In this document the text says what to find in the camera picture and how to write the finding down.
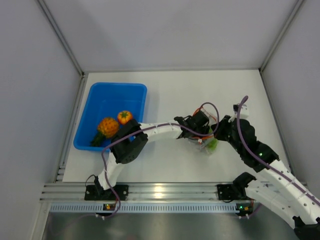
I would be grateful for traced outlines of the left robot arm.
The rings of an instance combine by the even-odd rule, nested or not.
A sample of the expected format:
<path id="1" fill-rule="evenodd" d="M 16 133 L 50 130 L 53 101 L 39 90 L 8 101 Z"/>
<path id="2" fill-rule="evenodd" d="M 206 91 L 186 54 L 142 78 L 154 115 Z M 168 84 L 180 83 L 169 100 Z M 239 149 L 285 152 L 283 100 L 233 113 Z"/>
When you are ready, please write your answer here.
<path id="1" fill-rule="evenodd" d="M 209 117 L 202 111 L 185 117 L 176 116 L 161 123 L 129 120 L 101 152 L 103 170 L 94 179 L 95 193 L 102 200 L 109 199 L 123 167 L 133 162 L 149 143 L 160 140 L 199 140 L 212 136 Z"/>

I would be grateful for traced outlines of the clear zip top bag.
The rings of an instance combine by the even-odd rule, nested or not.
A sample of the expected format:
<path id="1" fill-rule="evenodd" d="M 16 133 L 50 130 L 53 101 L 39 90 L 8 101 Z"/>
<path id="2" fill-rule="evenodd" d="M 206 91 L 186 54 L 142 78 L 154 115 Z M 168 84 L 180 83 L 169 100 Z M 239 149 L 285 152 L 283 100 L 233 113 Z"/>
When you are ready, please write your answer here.
<path id="1" fill-rule="evenodd" d="M 218 123 L 218 118 L 217 118 L 217 115 L 215 113 L 212 113 L 210 111 L 208 111 L 204 105 L 201 105 L 199 108 L 197 108 L 193 115 L 198 111 L 202 111 L 204 112 L 208 118 L 209 118 L 209 126 L 210 126 L 210 129 L 209 129 L 209 133 L 208 134 L 205 134 L 205 136 L 202 136 L 202 137 L 189 137 L 188 138 L 188 142 L 193 145 L 196 150 L 201 153 L 202 155 L 212 155 L 212 154 L 209 154 L 206 150 L 206 145 L 208 144 L 208 142 L 210 142 L 212 139 L 215 139 L 214 137 L 214 134 L 213 134 L 213 130 L 211 129 L 211 126 L 214 125 L 214 124 L 217 124 Z"/>

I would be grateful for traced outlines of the fake orange peach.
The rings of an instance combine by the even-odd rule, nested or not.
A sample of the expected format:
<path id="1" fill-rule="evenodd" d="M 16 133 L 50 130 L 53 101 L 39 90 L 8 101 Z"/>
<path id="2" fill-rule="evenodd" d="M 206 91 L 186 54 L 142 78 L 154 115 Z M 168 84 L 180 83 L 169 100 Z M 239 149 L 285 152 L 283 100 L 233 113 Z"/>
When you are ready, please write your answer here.
<path id="1" fill-rule="evenodd" d="M 118 113 L 117 115 L 117 121 L 121 125 L 125 125 L 128 121 L 133 119 L 133 114 L 130 111 L 123 110 Z"/>

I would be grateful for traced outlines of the fake pineapple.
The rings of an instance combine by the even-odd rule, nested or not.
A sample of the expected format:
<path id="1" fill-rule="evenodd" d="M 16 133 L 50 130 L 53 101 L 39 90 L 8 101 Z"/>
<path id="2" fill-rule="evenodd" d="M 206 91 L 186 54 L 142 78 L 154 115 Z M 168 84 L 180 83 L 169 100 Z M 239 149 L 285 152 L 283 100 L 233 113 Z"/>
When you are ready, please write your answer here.
<path id="1" fill-rule="evenodd" d="M 97 132 L 90 142 L 91 147 L 100 147 L 102 143 L 112 138 L 119 130 L 119 123 L 112 117 L 105 117 L 97 126 Z"/>

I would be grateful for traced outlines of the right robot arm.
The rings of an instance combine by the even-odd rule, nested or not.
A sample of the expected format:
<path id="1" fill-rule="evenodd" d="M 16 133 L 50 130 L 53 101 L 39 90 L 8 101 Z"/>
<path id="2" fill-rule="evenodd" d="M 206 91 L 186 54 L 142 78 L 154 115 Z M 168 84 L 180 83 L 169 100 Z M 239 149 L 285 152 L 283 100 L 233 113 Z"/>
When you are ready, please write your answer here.
<path id="1" fill-rule="evenodd" d="M 254 199 L 282 218 L 300 240 L 320 238 L 320 200 L 286 167 L 278 154 L 260 142 L 246 119 L 226 115 L 211 129 L 229 143 L 255 174 L 242 173 L 232 183 L 235 196 Z"/>

